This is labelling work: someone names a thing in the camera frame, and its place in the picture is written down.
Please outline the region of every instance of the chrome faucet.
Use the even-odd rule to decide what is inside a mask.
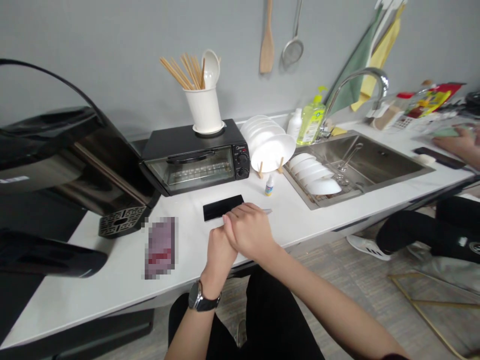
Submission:
[[[375,101],[375,103],[373,103],[372,110],[376,111],[380,109],[380,107],[382,106],[382,99],[387,95],[387,91],[389,89],[389,78],[387,77],[387,74],[385,73],[385,71],[377,67],[366,67],[362,70],[351,73],[345,80],[341,82],[341,84],[338,86],[335,93],[333,94],[333,98],[331,99],[330,104],[326,108],[325,115],[323,116],[320,127],[318,128],[318,136],[315,141],[316,143],[318,143],[322,139],[328,139],[332,134],[331,131],[327,130],[326,122],[329,118],[330,111],[332,111],[332,107],[334,106],[335,101],[339,96],[340,90],[344,87],[346,83],[348,83],[353,78],[356,78],[358,76],[363,76],[363,75],[371,75],[376,79],[376,82],[378,83],[378,86],[379,86],[379,92],[378,92],[378,99],[377,101]]]

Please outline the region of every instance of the wooden floor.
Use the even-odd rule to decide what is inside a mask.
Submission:
[[[310,270],[327,279],[353,298],[376,318],[407,350],[412,359],[456,359],[414,311],[405,297],[387,278],[405,273],[417,262],[407,251],[389,261],[381,261],[353,249],[345,239],[325,244],[298,259]],[[217,315],[232,334],[245,317],[248,277],[228,280]],[[402,284],[419,299],[452,298],[451,291],[429,279],[406,279]],[[301,310],[326,359],[350,359],[326,333],[310,311],[298,301]],[[480,344],[480,310],[423,307],[455,344],[461,354],[469,354]],[[105,354],[101,360],[159,360],[167,351],[169,308],[155,310],[151,334]]]

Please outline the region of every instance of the toaster oven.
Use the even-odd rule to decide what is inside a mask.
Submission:
[[[142,153],[143,173],[164,196],[247,179],[247,142],[232,119],[224,123],[210,135],[191,125],[154,131]]]

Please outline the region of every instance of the purple package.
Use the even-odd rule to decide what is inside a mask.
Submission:
[[[176,217],[163,217],[148,229],[144,279],[157,279],[175,269],[177,225]]]

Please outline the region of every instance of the stainless steel sink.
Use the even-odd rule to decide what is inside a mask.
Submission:
[[[362,143],[363,147],[352,156],[346,171],[339,171],[339,165],[359,143]],[[342,191],[337,194],[314,196],[298,181],[287,163],[285,176],[311,210],[337,204],[435,171],[356,131],[349,131],[311,146],[299,147],[293,156],[300,153],[314,155],[332,172],[342,174],[349,180],[349,185],[342,186]]]

